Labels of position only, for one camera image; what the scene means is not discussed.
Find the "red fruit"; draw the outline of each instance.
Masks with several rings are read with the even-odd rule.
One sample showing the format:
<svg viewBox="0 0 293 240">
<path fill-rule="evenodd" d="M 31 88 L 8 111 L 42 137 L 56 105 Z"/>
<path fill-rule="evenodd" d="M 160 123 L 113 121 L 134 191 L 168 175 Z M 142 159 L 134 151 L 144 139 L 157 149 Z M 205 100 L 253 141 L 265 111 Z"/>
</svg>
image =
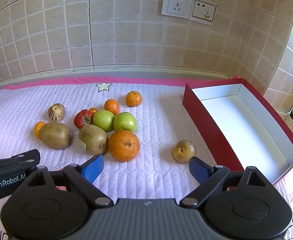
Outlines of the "red fruit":
<svg viewBox="0 0 293 240">
<path fill-rule="evenodd" d="M 91 112 L 87 109 L 83 109 L 81 112 L 77 113 L 73 123 L 77 128 L 81 129 L 86 124 L 91 124 L 91 119 Z"/>
</svg>

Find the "power outlet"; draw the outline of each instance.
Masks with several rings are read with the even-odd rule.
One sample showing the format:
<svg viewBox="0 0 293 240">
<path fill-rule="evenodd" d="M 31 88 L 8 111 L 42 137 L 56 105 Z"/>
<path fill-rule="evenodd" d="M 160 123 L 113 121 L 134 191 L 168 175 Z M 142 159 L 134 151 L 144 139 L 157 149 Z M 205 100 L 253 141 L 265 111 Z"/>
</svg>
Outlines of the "power outlet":
<svg viewBox="0 0 293 240">
<path fill-rule="evenodd" d="M 162 15 L 189 19 L 192 0 L 163 0 Z"/>
<path fill-rule="evenodd" d="M 210 0 L 193 0 L 190 20 L 212 25 L 217 3 Z"/>
</svg>

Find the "box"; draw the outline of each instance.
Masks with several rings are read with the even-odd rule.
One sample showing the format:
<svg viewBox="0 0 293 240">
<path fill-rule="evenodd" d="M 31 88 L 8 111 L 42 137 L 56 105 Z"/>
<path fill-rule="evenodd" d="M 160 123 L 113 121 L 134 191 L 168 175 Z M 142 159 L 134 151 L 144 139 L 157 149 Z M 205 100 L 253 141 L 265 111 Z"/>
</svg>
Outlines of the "box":
<svg viewBox="0 0 293 240">
<path fill-rule="evenodd" d="M 188 83 L 183 106 L 217 164 L 256 166 L 273 184 L 293 167 L 293 133 L 245 79 Z"/>
</svg>

